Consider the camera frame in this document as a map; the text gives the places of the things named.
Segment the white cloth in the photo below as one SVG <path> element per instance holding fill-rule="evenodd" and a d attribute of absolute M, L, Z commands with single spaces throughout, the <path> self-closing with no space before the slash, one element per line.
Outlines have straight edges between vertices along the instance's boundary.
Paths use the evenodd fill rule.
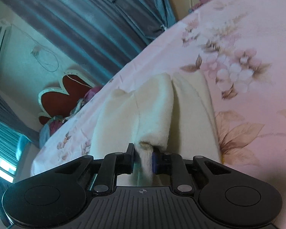
<path fill-rule="evenodd" d="M 205 76 L 166 73 L 151 77 L 132 92 L 113 90 L 105 100 L 94 129 L 90 154 L 101 159 L 136 150 L 132 174 L 117 178 L 121 186 L 165 185 L 167 179 L 152 172 L 154 149 L 191 160 L 202 155 L 221 160 L 212 102 Z"/>

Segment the red heart-shaped headboard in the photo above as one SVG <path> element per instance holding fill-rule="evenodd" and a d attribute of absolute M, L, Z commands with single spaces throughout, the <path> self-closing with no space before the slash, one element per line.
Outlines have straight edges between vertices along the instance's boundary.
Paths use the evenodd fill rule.
<path fill-rule="evenodd" d="M 94 84 L 78 70 L 65 71 L 58 87 L 49 87 L 39 93 L 38 102 L 42 110 L 39 122 L 45 125 L 55 116 L 68 117 L 79 99 L 84 98 L 89 91 L 98 92 L 101 88 L 101 85 Z"/>

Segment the window curtain teal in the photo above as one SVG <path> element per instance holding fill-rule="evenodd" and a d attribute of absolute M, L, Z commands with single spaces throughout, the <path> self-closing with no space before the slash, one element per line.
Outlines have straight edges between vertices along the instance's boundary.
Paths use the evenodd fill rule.
<path fill-rule="evenodd" d="M 38 145 L 39 133 L 26 126 L 0 96 L 0 159 L 17 167 L 28 143 Z"/>

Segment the blue grey curtain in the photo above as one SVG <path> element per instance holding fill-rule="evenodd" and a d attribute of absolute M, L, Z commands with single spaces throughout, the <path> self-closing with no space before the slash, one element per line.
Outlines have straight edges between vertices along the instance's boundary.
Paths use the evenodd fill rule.
<path fill-rule="evenodd" d="M 100 84 L 175 24 L 169 0 L 1 0 Z"/>

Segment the pink floral bed sheet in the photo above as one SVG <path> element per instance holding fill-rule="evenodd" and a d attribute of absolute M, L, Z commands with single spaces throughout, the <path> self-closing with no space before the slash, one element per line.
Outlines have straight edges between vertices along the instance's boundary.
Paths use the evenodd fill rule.
<path fill-rule="evenodd" d="M 286 228 L 286 0 L 211 0 L 159 36 L 42 147 L 36 175 L 84 155 L 113 90 L 151 77 L 201 72 L 212 102 L 220 163 L 281 193 Z"/>

